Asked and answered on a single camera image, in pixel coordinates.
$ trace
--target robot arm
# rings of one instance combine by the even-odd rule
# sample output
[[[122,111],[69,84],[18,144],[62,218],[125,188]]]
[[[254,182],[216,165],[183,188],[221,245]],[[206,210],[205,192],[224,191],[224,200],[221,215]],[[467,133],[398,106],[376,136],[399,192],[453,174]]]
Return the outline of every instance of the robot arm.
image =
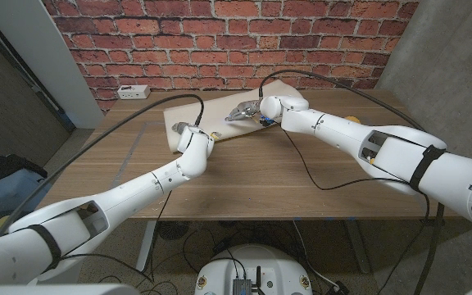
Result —
[[[309,109],[303,98],[264,98],[261,113],[282,129],[316,136],[351,157],[370,176],[400,192],[418,191],[472,221],[472,159],[445,152],[431,134],[404,126],[366,126]]]
[[[207,167],[214,139],[187,126],[178,144],[181,157],[104,193],[57,202],[28,214],[0,238],[0,284],[48,279],[83,257],[57,263],[66,254],[90,253],[127,218],[163,194],[198,177]]]

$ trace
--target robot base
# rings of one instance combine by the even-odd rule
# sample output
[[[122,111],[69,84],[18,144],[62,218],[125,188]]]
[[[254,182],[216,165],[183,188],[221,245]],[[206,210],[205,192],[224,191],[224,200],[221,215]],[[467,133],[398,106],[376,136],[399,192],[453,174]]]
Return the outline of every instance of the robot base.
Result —
[[[250,285],[253,286],[253,292],[257,293],[255,284],[258,266],[261,267],[261,286],[259,287],[264,294],[312,294],[311,281],[307,272],[284,252],[260,244],[239,245],[230,248],[229,251],[230,253],[225,250],[214,256],[211,262],[203,266],[197,277],[195,295],[251,295],[248,292]],[[242,266],[231,260],[230,254],[245,267],[247,281],[244,280]],[[240,278],[238,280],[236,280],[236,269]],[[240,290],[238,294],[234,294],[235,289]]]

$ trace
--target metal object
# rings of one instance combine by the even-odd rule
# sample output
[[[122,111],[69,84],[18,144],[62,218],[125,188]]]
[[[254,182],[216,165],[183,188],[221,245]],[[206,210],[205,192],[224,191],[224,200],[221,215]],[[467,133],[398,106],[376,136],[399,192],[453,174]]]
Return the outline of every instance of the metal object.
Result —
[[[205,275],[203,275],[202,277],[197,279],[197,287],[200,289],[203,289],[203,287],[207,285],[206,281],[207,281],[207,278],[205,277]]]
[[[250,279],[233,279],[233,295],[251,293],[252,284]]]
[[[311,286],[311,282],[309,281],[309,278],[307,278],[305,275],[300,275],[300,285],[304,289],[307,289],[309,288],[309,286]]]

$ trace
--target white wall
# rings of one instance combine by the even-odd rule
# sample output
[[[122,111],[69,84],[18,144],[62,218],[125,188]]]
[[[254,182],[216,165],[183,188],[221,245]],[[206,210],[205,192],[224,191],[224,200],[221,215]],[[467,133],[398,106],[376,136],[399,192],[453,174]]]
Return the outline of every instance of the white wall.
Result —
[[[0,0],[0,30],[78,128],[103,118],[41,0]]]

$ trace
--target electrical outlet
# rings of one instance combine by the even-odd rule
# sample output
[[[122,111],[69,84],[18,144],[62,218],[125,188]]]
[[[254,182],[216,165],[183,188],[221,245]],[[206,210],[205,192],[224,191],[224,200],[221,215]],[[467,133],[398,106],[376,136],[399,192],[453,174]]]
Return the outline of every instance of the electrical outlet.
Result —
[[[121,99],[144,99],[150,92],[151,89],[147,85],[123,85],[118,89]]]

